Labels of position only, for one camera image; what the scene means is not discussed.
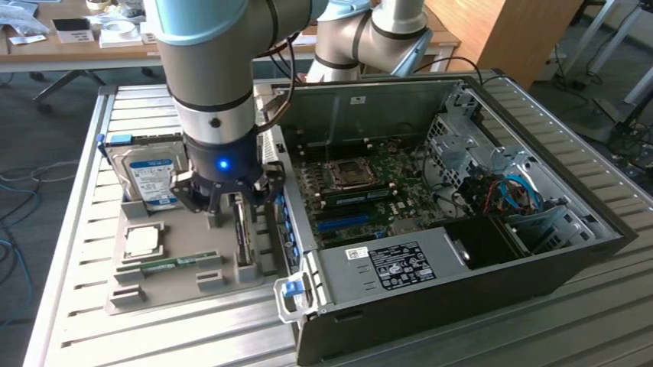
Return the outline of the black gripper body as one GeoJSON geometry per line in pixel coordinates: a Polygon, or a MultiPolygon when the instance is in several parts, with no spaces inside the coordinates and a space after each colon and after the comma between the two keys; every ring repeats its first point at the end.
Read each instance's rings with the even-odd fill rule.
{"type": "Polygon", "coordinates": [[[195,181],[202,187],[234,184],[238,180],[251,186],[261,178],[257,132],[248,132],[235,141],[218,145],[184,135],[184,144],[195,181]]]}

